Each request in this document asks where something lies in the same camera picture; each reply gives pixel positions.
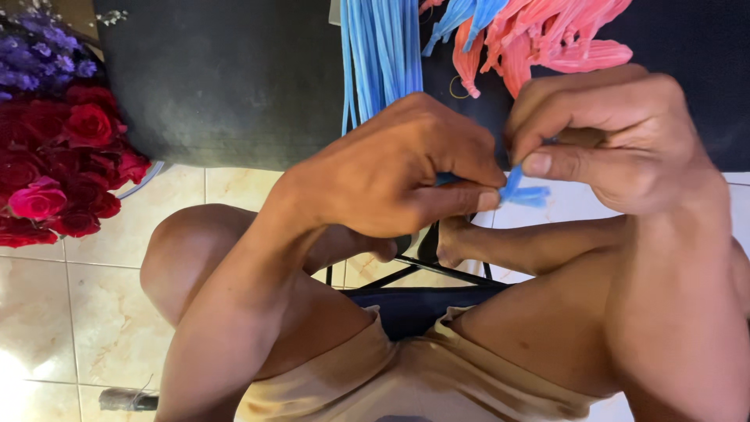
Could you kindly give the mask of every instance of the bundle of blue pipe cleaners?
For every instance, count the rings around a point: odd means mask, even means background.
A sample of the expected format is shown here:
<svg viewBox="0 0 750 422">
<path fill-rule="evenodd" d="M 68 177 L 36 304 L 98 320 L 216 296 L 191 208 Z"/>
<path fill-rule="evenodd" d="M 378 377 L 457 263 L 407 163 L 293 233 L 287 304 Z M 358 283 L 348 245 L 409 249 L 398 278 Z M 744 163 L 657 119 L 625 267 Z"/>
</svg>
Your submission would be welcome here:
<svg viewBox="0 0 750 422">
<path fill-rule="evenodd" d="M 383 108 L 412 92 L 422 91 L 422 58 L 419 54 L 419 0 L 340 0 L 341 46 L 343 49 L 343 118 L 341 136 L 378 114 Z M 448 42 L 461 23 L 474 16 L 468 50 L 476 35 L 508 0 L 450 0 L 442 19 L 422 53 L 429 56 L 437 41 Z M 354 105 L 356 81 L 357 106 Z M 544 208 L 547 187 L 519 188 L 523 172 L 512 169 L 508 183 L 499 190 L 501 204 L 517 203 Z M 462 180 L 452 173 L 439 173 L 436 185 Z"/>
</svg>

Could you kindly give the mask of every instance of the tile floor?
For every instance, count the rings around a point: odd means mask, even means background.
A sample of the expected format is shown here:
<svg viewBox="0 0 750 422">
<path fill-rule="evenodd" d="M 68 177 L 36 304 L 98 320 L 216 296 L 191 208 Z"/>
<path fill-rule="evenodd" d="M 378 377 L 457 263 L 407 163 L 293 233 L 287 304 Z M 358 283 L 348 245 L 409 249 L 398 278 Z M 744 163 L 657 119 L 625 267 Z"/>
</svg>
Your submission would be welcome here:
<svg viewBox="0 0 750 422">
<path fill-rule="evenodd" d="M 94 422 L 152 420 L 152 413 L 99 411 L 105 387 L 158 388 L 173 329 L 146 299 L 138 267 L 150 233 L 170 213 L 201 203 L 226 203 L 258 210 L 279 173 L 245 169 L 174 166 L 123 202 L 100 233 L 51 246 L 0 249 L 0 420 Z M 750 173 L 727 175 L 750 184 Z M 476 220 L 485 227 L 611 216 L 585 185 L 552 182 L 545 210 L 509 206 Z M 733 185 L 735 235 L 750 248 L 750 187 Z M 363 254 L 338 264 L 334 284 L 357 288 L 399 270 Z M 481 265 L 464 270 L 482 274 Z M 499 267 L 504 282 L 526 279 Z M 324 275 L 316 277 L 323 280 Z M 421 271 L 403 286 L 461 285 Z M 609 400 L 592 410 L 593 421 L 631 420 L 626 402 Z"/>
</svg>

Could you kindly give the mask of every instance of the knee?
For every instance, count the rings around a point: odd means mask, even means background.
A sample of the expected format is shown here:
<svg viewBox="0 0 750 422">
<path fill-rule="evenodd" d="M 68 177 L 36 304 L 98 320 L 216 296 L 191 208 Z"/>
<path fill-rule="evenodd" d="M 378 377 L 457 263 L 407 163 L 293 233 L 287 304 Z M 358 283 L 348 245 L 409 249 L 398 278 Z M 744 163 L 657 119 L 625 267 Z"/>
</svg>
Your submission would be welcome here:
<svg viewBox="0 0 750 422">
<path fill-rule="evenodd" d="M 143 291 L 160 308 L 172 292 L 192 289 L 212 272 L 248 229 L 256 213 L 222 204 L 181 209 L 151 235 L 140 271 Z"/>
</svg>

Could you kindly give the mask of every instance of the rose bouquet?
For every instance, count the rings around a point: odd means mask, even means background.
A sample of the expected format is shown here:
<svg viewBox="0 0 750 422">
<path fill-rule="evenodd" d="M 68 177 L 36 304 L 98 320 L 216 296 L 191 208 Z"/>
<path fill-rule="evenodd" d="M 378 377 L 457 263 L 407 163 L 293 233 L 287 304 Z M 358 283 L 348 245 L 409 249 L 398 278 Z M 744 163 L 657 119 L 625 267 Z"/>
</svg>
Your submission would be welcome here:
<svg viewBox="0 0 750 422">
<path fill-rule="evenodd" d="M 0 34 L 0 246 L 99 231 L 149 160 L 127 142 L 97 61 L 50 9 L 30 8 Z"/>
</svg>

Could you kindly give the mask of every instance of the person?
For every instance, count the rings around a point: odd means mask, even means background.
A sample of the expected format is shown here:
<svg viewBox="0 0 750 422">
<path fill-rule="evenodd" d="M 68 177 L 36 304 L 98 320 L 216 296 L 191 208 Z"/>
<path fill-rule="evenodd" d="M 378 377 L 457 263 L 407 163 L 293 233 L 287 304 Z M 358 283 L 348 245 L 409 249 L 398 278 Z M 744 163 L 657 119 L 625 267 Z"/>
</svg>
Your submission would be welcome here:
<svg viewBox="0 0 750 422">
<path fill-rule="evenodd" d="M 289 169 L 259 213 L 155 230 L 142 286 L 176 328 L 156 419 L 568 420 L 624 391 L 637 422 L 747 420 L 750 264 L 674 79 L 626 65 L 532 80 L 505 130 L 524 173 L 591 185 L 612 219 L 492 230 L 494 139 L 412 94 Z M 597 128 L 590 148 L 543 145 Z M 435 187 L 437 172 L 466 180 Z M 388 340 L 310 274 L 442 219 L 438 255 L 536 276 Z"/>
</svg>

